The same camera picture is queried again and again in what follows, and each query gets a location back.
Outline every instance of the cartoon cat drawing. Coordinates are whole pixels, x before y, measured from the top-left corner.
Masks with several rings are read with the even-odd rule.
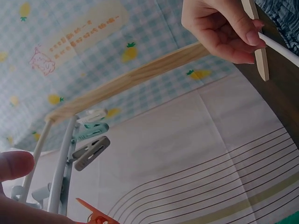
[[[37,48],[35,48],[35,53],[29,61],[29,64],[32,65],[33,69],[38,68],[44,76],[55,70],[55,62],[45,54],[41,53]]]

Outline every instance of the clothes peg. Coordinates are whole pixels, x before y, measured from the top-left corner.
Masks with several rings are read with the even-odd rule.
[[[76,150],[69,161],[75,161],[74,168],[77,171],[81,171],[94,161],[109,145],[109,138],[107,136],[101,136]]]
[[[111,217],[105,215],[103,212],[97,210],[95,207],[91,206],[87,202],[83,201],[80,198],[76,198],[76,200],[83,205],[84,207],[88,208],[90,211],[92,211],[92,215],[90,217],[90,221],[88,224],[103,224],[104,222],[108,222],[108,224],[120,224],[116,220],[112,219]]]
[[[86,127],[88,127],[86,131],[80,132],[74,136],[77,141],[92,138],[94,136],[106,133],[109,130],[109,125],[106,123],[87,123],[85,124],[85,128]]]
[[[107,116],[107,113],[107,109],[89,110],[87,111],[87,116],[80,118],[77,122],[80,124],[95,122]]]

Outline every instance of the blue gingham cloth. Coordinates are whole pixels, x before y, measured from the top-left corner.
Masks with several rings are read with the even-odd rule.
[[[28,0],[31,10],[26,21],[21,21],[19,15],[23,1],[0,2],[0,52],[7,52],[7,59],[0,63],[1,149],[11,146],[33,151],[36,134],[42,132],[47,113],[125,72],[196,42],[180,24],[181,0],[122,0],[129,13],[126,26],[43,76],[28,63],[35,47],[101,1]],[[127,43],[133,41],[138,49],[137,58],[121,63]],[[218,80],[235,69],[231,63],[207,56],[111,97],[93,108],[120,109],[119,114],[105,119],[113,126]],[[189,70],[210,70],[212,73],[202,80],[193,80],[186,76]],[[53,93],[63,97],[64,102],[49,104],[48,96]],[[11,106],[11,96],[18,97],[17,106]],[[44,151],[60,148],[67,123],[52,127]]]
[[[299,0],[256,0],[275,23],[290,51],[299,56]]]

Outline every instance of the pineapple print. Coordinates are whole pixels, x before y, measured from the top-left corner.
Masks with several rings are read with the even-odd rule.
[[[125,52],[122,54],[122,57],[121,57],[121,61],[123,63],[126,63],[126,62],[133,60],[137,57],[138,51],[137,51],[137,48],[135,45],[136,45],[135,42],[127,44],[127,49],[125,50]]]
[[[12,107],[19,105],[19,98],[17,96],[10,97],[10,105]]]
[[[187,75],[193,78],[194,80],[200,80],[209,76],[212,72],[209,70],[189,70]]]
[[[5,60],[7,59],[7,52],[0,52],[0,62],[5,62]]]
[[[56,94],[50,94],[48,96],[48,102],[52,105],[56,105],[56,104],[59,104],[60,102],[64,101],[64,98],[63,97],[60,97]]]
[[[9,144],[10,144],[11,146],[14,145],[14,139],[13,139],[13,137],[9,136],[9,137],[7,137],[6,139],[8,140],[8,142],[9,142]]]
[[[23,5],[21,5],[19,12],[21,21],[26,21],[27,16],[30,14],[30,4],[28,2],[25,2]]]
[[[118,115],[121,112],[120,108],[112,108],[108,111],[107,115],[105,118],[112,118]]]
[[[41,135],[40,135],[39,133],[37,133],[37,132],[33,132],[32,134],[33,134],[33,137],[34,137],[34,139],[35,139],[36,141],[38,141],[39,138],[41,137]]]

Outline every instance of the wooden strip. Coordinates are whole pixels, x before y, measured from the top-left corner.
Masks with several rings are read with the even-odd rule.
[[[65,103],[48,114],[45,120],[50,119],[53,121],[53,124],[58,124],[105,99],[209,54],[201,43],[190,44],[140,68],[125,73],[71,102]]]
[[[245,12],[249,15],[251,19],[258,19],[258,13],[254,0],[242,0],[242,4]],[[267,61],[266,49],[259,49],[255,51],[256,55],[256,65],[260,76],[264,81],[269,80],[269,68]]]

